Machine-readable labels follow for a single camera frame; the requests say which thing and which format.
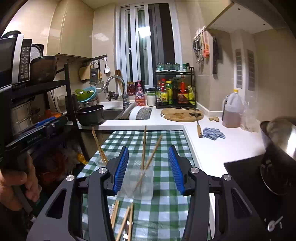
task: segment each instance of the blue ribbed rubber pad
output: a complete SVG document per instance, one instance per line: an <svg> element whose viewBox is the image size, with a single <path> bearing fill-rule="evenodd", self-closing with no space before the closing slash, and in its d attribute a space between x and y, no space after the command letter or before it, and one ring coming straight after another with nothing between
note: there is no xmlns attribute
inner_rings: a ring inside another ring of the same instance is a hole
<svg viewBox="0 0 296 241"><path fill-rule="evenodd" d="M128 148L125 148L123 155L120 159L118 168L116 170L116 173L114 175L113 192L115 192L115 194L117 194L121 189L127 164L128 164Z"/></svg>
<svg viewBox="0 0 296 241"><path fill-rule="evenodd" d="M168 160L170 162L170 168L172 169L172 172L173 172L177 190L181 193L181 195L183 195L183 193L185 192L183 174L181 172L180 166L177 161L177 157L175 156L172 147L169 147L168 149Z"/></svg>

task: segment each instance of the kitchen faucet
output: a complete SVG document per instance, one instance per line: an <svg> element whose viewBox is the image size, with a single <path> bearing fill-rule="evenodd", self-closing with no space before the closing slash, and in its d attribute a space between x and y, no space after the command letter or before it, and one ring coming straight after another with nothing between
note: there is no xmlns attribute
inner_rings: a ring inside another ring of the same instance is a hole
<svg viewBox="0 0 296 241"><path fill-rule="evenodd" d="M123 89L123 94L122 94L123 110L126 110L126 108L131 103L130 102L127 102L128 95L126 94L126 86L124 84L124 81L123 81L123 78L122 77L120 77L119 75L113 75L113 76L109 77L109 79L107 80L106 85L105 85L104 93L108 93L109 83L114 78L120 79L120 81L122 83L122 89Z"/></svg>

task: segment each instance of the blue cloth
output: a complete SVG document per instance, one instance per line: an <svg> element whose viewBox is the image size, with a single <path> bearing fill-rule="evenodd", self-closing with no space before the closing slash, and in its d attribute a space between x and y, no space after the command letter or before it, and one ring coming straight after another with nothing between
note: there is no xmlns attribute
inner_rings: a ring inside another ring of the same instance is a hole
<svg viewBox="0 0 296 241"><path fill-rule="evenodd" d="M204 128L203 136L210 138L211 140L216 140L218 137L225 139L225 135L219 130L215 128Z"/></svg>

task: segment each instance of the round wooden cutting board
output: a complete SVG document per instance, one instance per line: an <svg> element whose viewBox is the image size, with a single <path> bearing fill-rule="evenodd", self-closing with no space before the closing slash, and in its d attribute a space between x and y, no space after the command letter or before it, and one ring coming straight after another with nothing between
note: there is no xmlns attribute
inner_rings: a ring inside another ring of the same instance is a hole
<svg viewBox="0 0 296 241"><path fill-rule="evenodd" d="M180 121L180 122L192 122L196 121L195 116L189 115L191 112L200 113L201 116L198 117L198 120L203 118L202 111L196 110L183 110L183 109L174 109L174 108L166 108L161 111L161 115L164 116L165 119L170 121Z"/></svg>

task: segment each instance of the white ladle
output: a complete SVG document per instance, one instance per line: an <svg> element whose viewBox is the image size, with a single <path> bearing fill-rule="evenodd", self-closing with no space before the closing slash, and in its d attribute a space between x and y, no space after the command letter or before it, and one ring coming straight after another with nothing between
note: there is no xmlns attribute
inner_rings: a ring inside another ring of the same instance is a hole
<svg viewBox="0 0 296 241"><path fill-rule="evenodd" d="M107 65L107 59L104 58L104 61L105 61L105 70L104 70L104 74L108 74L110 72L110 68L108 67Z"/></svg>

